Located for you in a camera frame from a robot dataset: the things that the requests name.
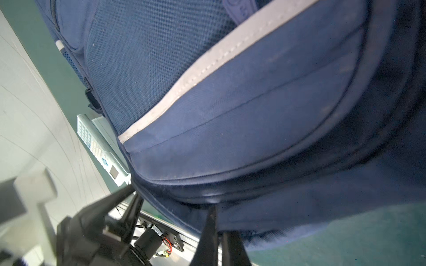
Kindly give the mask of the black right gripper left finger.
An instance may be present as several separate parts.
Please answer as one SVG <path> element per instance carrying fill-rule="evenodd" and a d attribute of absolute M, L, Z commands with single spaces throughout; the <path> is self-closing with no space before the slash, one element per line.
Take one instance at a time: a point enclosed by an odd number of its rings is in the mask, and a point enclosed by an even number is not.
<path fill-rule="evenodd" d="M 216 217 L 216 207 L 211 206 L 190 266 L 218 266 L 219 237 L 216 229 Z"/>

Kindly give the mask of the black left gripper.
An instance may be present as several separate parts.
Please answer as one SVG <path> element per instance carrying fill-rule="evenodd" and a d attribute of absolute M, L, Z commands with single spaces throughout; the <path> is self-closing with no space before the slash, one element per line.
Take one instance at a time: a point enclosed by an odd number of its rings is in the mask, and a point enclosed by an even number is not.
<path fill-rule="evenodd" d="M 57 226 L 58 266 L 145 266 L 146 262 L 131 249 L 144 199 L 135 195 L 120 220 L 122 241 L 103 234 L 105 217 L 135 191 L 128 185 L 84 207 L 75 217 L 66 217 Z"/>

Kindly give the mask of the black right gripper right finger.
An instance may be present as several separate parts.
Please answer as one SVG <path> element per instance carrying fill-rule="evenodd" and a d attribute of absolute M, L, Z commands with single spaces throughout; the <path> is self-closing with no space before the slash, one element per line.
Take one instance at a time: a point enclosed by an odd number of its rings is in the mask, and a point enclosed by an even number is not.
<path fill-rule="evenodd" d="M 223 266 L 252 266 L 238 231 L 224 232 L 221 243 Z"/>

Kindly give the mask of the navy blue student backpack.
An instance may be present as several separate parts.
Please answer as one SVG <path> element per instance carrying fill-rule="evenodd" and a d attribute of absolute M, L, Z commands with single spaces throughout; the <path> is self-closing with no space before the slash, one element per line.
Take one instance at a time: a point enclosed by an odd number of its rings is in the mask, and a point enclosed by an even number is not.
<path fill-rule="evenodd" d="M 132 185 L 249 250 L 426 199 L 424 1 L 37 1 Z"/>

